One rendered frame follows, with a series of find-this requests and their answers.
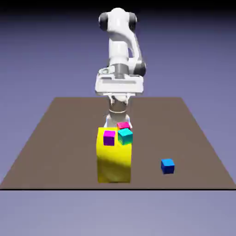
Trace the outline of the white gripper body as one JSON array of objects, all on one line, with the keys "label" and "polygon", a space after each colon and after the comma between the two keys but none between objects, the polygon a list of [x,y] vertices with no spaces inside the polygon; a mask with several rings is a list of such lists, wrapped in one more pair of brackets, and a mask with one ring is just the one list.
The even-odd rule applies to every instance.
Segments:
[{"label": "white gripper body", "polygon": [[98,74],[95,82],[95,92],[99,95],[136,96],[144,91],[144,79],[141,76],[124,75],[115,78],[114,74]]}]

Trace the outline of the small pink cube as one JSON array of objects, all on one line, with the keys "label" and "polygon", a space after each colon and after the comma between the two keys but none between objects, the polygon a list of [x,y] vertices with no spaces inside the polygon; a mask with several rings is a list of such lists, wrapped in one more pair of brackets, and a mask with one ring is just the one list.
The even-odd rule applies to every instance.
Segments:
[{"label": "small pink cube", "polygon": [[117,123],[117,128],[122,130],[122,129],[131,129],[131,126],[129,124],[129,122],[118,122]]}]

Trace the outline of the small cyan cube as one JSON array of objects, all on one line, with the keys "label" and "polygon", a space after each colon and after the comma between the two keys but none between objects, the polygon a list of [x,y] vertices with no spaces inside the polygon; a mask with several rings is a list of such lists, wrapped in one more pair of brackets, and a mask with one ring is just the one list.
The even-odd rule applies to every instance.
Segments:
[{"label": "small cyan cube", "polygon": [[122,145],[132,144],[133,143],[133,132],[128,129],[120,129],[118,131],[118,141]]}]

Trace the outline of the small purple cube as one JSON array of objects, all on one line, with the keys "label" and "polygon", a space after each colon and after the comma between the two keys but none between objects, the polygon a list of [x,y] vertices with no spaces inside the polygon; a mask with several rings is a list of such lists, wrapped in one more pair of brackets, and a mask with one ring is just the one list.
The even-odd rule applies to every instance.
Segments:
[{"label": "small purple cube", "polygon": [[114,146],[115,145],[115,134],[114,130],[105,130],[103,133],[103,145]]}]

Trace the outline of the small blue cube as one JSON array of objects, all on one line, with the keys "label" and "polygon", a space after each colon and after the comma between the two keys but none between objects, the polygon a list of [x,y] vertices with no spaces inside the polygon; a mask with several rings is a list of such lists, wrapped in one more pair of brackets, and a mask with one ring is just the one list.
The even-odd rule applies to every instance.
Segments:
[{"label": "small blue cube", "polygon": [[173,174],[175,170],[175,163],[172,159],[162,159],[161,169],[163,174]]}]

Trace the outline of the large yellow box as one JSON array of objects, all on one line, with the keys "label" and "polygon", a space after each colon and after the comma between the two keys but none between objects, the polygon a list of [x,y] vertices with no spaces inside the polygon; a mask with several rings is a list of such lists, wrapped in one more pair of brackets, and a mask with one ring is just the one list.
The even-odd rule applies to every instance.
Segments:
[{"label": "large yellow box", "polygon": [[[114,130],[115,145],[103,145],[105,130]],[[131,180],[132,144],[118,141],[116,127],[99,127],[96,139],[97,175],[99,183],[129,183]]]}]

